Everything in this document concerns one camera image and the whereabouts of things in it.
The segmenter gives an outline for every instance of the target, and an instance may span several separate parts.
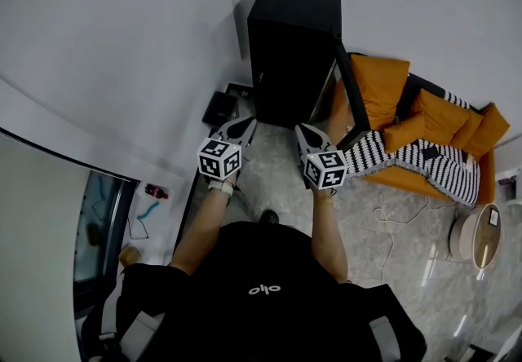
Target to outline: white cable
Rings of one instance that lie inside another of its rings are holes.
[[[410,224],[411,222],[413,222],[420,214],[423,210],[425,209],[428,209],[428,210],[440,210],[440,209],[451,209],[453,208],[454,206],[456,206],[457,203],[453,204],[453,205],[442,205],[441,207],[430,207],[430,199],[428,196],[424,196],[424,205],[421,207],[421,209],[416,213],[416,215],[414,215],[410,220],[408,220],[407,222],[396,222],[395,220],[390,220],[386,214],[384,213],[384,210],[381,208],[381,207],[377,207],[374,209],[374,219],[376,219],[378,222],[380,223],[384,223],[384,225],[386,226],[386,229],[388,230],[388,233],[390,233],[390,236],[391,236],[391,248],[390,248],[390,251],[388,252],[388,255],[386,257],[386,259],[384,259],[384,264],[383,264],[383,269],[381,270],[381,285],[383,284],[384,282],[384,268],[388,262],[388,259],[390,258],[390,256],[392,255],[392,251],[393,251],[393,246],[395,246],[395,240],[393,239],[393,234],[392,234],[392,231],[390,230],[390,228],[388,227],[388,222],[390,223],[395,223],[395,224]],[[375,215],[375,212],[376,211],[380,211],[381,213],[383,213],[383,216],[384,216],[384,219],[379,219],[376,215]]]

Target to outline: wire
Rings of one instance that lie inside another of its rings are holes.
[[[141,220],[141,219],[146,219],[148,217],[148,215],[150,214],[150,212],[152,210],[154,210],[156,207],[158,207],[160,205],[160,201],[156,201],[154,204],[152,204],[150,207],[147,208],[147,211],[145,211],[143,214],[139,215],[137,217],[138,220]]]
[[[144,225],[144,222],[141,221],[141,219],[137,218],[136,219],[141,223],[141,225],[144,227],[144,230],[145,230],[145,234],[147,235],[147,237],[133,237],[132,236],[132,232],[131,232],[131,221],[129,220],[129,218],[127,217],[127,222],[129,223],[128,226],[129,226],[129,235],[130,235],[130,238],[133,240],[133,241],[144,241],[145,239],[148,239],[148,232],[147,232],[147,228],[145,227]]]
[[[100,190],[100,198],[106,201],[107,197],[104,193],[104,181],[102,180],[101,175],[98,175],[98,189]]]
[[[393,246],[395,246],[395,239],[393,238],[393,233],[392,231],[390,230],[390,228],[388,227],[388,223],[394,223],[394,224],[402,224],[402,225],[406,225],[406,224],[410,224],[411,222],[413,222],[421,213],[423,210],[425,209],[428,209],[428,210],[440,210],[440,209],[452,209],[453,207],[455,207],[457,205],[457,203],[455,204],[452,204],[452,205],[442,205],[441,207],[430,207],[430,198],[428,196],[424,196],[424,205],[421,207],[421,209],[410,219],[408,220],[407,222],[397,222],[395,220],[390,220],[387,216],[386,216],[386,213],[384,213],[384,210],[381,208],[381,207],[377,207],[374,209],[374,219],[376,219],[378,222],[380,223],[384,223],[384,225],[386,226],[386,229],[388,230],[388,233],[390,233],[390,236],[391,236],[391,248],[390,248],[390,251],[388,252],[388,255],[386,257],[386,259],[384,259],[384,264],[383,264],[383,269],[381,270],[381,285],[383,284],[384,282],[384,268],[386,267],[386,264],[388,262],[388,259],[390,258],[390,256],[392,255],[392,251],[393,251]],[[378,218],[376,215],[375,215],[375,212],[376,211],[380,211],[381,213],[383,213],[383,217],[384,219],[380,219]]]

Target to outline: person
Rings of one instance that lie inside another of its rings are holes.
[[[250,221],[236,175],[225,183],[236,188],[232,197],[208,191],[169,267],[125,270],[122,331],[139,311],[165,312],[139,360],[381,360],[369,327],[371,308],[380,310],[348,281],[330,190],[312,190],[310,237],[273,212]],[[104,351],[100,313],[82,331],[89,356]]]

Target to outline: tile floor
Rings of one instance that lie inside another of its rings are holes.
[[[249,105],[241,99],[241,115],[251,111]],[[271,208],[280,215],[282,224],[310,235],[312,194],[304,189],[297,168],[294,132],[260,123],[247,156],[250,162],[244,166],[238,185],[249,201],[252,219]],[[465,209],[423,210],[411,224],[389,223],[395,245],[383,274],[392,239],[385,224],[374,219],[374,209],[382,207],[389,219],[408,221],[425,205],[424,196],[350,179],[334,197],[350,279],[369,288],[380,285],[383,275],[426,337],[425,360],[459,356],[470,342],[480,345],[498,322],[515,314],[522,300],[522,207],[507,207],[498,191],[501,247],[479,278],[472,264],[452,262],[449,257],[449,229],[455,215]],[[188,223],[205,192],[206,185],[200,179]],[[429,201],[431,208],[447,205],[451,203]]]

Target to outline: orange sofa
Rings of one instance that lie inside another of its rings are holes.
[[[495,160],[493,149],[480,159],[480,186],[477,205],[488,204],[495,200]],[[424,196],[432,196],[442,200],[451,201],[447,196],[433,188],[426,178],[405,170],[398,166],[390,166],[384,170],[365,177],[367,181],[381,183],[389,187],[400,188],[406,191],[416,192]]]
[[[354,76],[354,74],[350,73],[348,76],[352,81],[352,86],[361,86],[356,79],[356,74]],[[354,122],[352,118],[352,106],[344,92],[344,87],[343,79],[340,79],[335,83],[330,98],[331,105],[329,119],[324,130],[339,148],[347,151],[350,146],[340,143],[340,140],[343,139],[343,137],[346,138],[350,129],[353,128]],[[400,94],[399,101],[396,104],[396,117],[401,121],[409,117],[410,108],[421,89],[424,89],[442,99],[446,96],[446,91],[443,88],[409,73],[402,93]],[[470,106],[470,108],[476,113],[479,113],[479,110],[476,108],[472,106]],[[493,202],[495,199],[495,162],[493,149],[481,157],[479,164],[480,186],[476,204],[483,205]],[[390,166],[375,174],[365,177],[365,179],[373,183],[381,183],[390,187],[451,201],[448,197],[431,186],[424,176],[398,166]]]

